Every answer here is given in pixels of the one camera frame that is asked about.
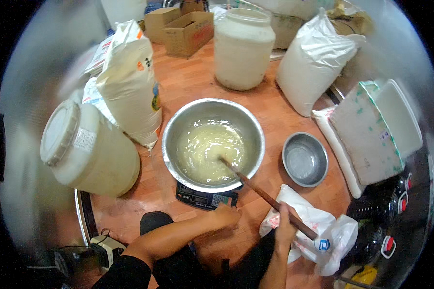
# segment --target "wooden table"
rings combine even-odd
[[[183,105],[201,98],[220,98],[237,102],[249,109],[261,124],[266,140],[264,160],[253,180],[273,198],[281,184],[287,184],[301,194],[314,207],[339,217],[350,202],[344,176],[331,148],[318,126],[310,118],[304,118],[291,107],[283,92],[275,84],[279,61],[270,62],[263,82],[256,88],[237,92],[226,89],[214,78],[214,44],[211,40],[190,59],[166,56],[165,48],[153,44],[153,67],[160,83],[163,126],[156,146],[151,152],[137,145],[141,161],[141,176],[134,187],[121,198],[91,195],[93,213],[98,231],[109,228],[110,235],[121,242],[130,243],[139,236],[140,219],[145,212],[163,211],[174,221],[186,220],[205,213],[175,199],[176,180],[168,172],[162,160],[162,130],[172,115]],[[326,107],[326,99],[316,106]],[[315,188],[302,188],[287,175],[281,159],[286,138],[305,131],[323,143],[329,157],[328,174]],[[202,263],[217,272],[223,258],[233,265],[260,239],[259,226],[270,206],[255,192],[245,186],[239,192],[238,207],[243,210],[239,229],[233,233],[207,234],[195,240]],[[314,274],[315,264],[303,257],[288,268],[287,288],[324,288],[330,278]],[[151,278],[150,288],[156,288]]]

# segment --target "jar lid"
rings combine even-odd
[[[81,109],[73,100],[63,101],[51,114],[40,142],[40,158],[56,165],[66,153],[77,129]]]

